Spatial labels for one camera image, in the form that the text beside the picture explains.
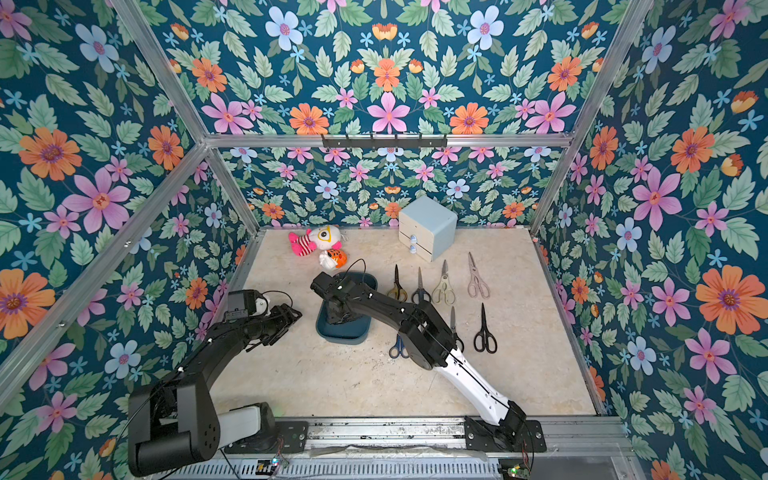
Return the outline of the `teal plastic storage box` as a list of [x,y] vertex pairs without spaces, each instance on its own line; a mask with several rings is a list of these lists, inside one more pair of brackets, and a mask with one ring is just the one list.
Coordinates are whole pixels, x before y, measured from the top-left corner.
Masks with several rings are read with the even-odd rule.
[[[352,300],[357,301],[361,298],[361,293],[368,290],[375,291],[378,287],[378,281],[375,276],[364,273],[365,280],[351,290]],[[362,343],[368,335],[370,329],[371,317],[365,316],[357,321],[346,324],[328,324],[326,322],[325,312],[323,310],[323,300],[315,323],[317,333],[326,341],[337,344],[357,345]]]

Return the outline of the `yellow handled scissors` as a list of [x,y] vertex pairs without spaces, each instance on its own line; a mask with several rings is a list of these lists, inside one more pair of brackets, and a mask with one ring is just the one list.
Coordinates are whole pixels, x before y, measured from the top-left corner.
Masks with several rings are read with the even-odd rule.
[[400,275],[399,275],[399,266],[395,265],[394,267],[394,278],[393,278],[393,287],[392,289],[387,293],[387,296],[390,298],[393,298],[399,302],[405,302],[408,300],[408,294],[406,290],[403,288],[400,282]]

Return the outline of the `dark grey handled scissors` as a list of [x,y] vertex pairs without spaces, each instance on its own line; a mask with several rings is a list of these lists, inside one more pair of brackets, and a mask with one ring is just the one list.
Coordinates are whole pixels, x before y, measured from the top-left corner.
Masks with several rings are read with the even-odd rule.
[[417,288],[415,289],[415,291],[411,295],[411,302],[414,303],[414,304],[422,304],[422,303],[431,303],[432,302],[431,295],[425,289],[425,286],[424,286],[421,268],[418,268]]

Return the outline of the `blue handled scissors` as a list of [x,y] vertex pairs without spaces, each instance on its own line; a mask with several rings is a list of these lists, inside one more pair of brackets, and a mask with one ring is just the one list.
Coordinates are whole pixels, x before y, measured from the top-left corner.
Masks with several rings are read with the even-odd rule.
[[405,346],[403,338],[398,335],[395,340],[395,344],[390,347],[388,355],[391,359],[403,358],[408,359],[410,357],[408,350]]

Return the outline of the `large black scissors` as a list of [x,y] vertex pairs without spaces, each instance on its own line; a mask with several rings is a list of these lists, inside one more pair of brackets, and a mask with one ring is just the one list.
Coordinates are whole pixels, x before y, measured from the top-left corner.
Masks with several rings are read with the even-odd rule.
[[451,329],[453,341],[455,343],[455,348],[460,352],[463,352],[465,349],[465,345],[457,331],[457,318],[456,318],[456,310],[454,307],[451,307],[451,310],[450,310],[449,326]]

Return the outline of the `beige handled kitchen scissors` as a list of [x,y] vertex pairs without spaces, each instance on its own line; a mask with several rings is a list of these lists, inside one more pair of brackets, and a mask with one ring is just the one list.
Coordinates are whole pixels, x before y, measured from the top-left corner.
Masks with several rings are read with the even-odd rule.
[[469,283],[467,286],[468,295],[471,298],[480,297],[482,299],[487,299],[490,297],[490,288],[487,285],[487,283],[482,279],[480,272],[477,268],[477,264],[475,262],[473,254],[469,252],[467,256],[468,256],[468,269],[469,269],[469,275],[470,275]]

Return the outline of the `black oval handle scissors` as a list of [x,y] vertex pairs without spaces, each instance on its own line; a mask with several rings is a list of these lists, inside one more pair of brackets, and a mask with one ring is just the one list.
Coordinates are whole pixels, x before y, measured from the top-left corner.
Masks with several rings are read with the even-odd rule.
[[498,342],[488,327],[484,303],[481,304],[480,328],[474,336],[473,348],[476,352],[486,352],[489,354],[495,354],[498,350]]

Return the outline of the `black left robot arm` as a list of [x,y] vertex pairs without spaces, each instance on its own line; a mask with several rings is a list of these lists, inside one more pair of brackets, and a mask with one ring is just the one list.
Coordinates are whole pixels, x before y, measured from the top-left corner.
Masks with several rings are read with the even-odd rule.
[[278,428],[266,402],[219,414],[210,390],[241,352],[272,346],[301,317],[291,303],[271,305],[257,290],[228,294],[228,310],[175,371],[129,397],[127,463],[136,477],[205,462],[242,440],[277,445]]

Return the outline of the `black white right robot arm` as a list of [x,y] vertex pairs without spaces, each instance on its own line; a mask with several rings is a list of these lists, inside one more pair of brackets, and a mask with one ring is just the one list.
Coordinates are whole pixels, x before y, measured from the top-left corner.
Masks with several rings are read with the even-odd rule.
[[434,306],[398,301],[346,275],[320,273],[311,290],[323,299],[329,319],[337,324],[368,316],[396,330],[409,358],[445,377],[476,408],[491,435],[509,444],[518,440],[525,413],[469,363]]

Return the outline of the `pink white plush fish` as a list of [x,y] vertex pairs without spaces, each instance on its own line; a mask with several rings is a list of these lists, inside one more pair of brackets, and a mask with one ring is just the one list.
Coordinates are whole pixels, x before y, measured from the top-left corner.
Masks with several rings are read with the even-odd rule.
[[307,229],[303,234],[288,234],[292,252],[298,257],[308,256],[316,251],[340,250],[343,245],[338,227],[325,225]]

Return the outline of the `light blue drawer cabinet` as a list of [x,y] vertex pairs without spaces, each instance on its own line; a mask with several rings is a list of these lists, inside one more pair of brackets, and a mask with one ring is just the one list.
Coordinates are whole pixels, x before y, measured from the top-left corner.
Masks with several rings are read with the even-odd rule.
[[409,203],[398,220],[400,242],[427,262],[438,259],[454,242],[457,214],[428,196]]

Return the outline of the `white ventilation grille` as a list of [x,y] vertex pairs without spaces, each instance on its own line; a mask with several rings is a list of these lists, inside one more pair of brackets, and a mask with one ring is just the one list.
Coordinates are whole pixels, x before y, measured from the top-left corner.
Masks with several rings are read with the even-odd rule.
[[206,474],[234,479],[501,479],[499,465],[475,458],[220,460]]

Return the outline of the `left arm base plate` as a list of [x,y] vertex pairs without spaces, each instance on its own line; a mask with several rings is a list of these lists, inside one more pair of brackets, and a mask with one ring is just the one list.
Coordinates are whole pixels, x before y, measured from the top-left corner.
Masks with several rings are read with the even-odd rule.
[[227,454],[295,454],[305,450],[309,423],[306,421],[282,421],[274,427],[260,431],[224,448]]

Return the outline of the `black hook rail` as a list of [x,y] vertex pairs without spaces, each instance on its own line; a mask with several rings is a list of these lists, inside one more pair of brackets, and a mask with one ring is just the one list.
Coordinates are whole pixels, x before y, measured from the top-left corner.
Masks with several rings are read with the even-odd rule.
[[444,148],[448,146],[447,135],[392,134],[392,135],[321,135],[324,148]]

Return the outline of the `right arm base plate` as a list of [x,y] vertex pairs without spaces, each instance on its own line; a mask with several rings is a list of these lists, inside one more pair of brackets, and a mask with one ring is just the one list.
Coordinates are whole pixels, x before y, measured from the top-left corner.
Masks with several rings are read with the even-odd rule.
[[543,453],[547,444],[539,421],[522,422],[513,416],[512,422],[491,425],[479,417],[463,419],[465,444],[468,450],[496,453]]

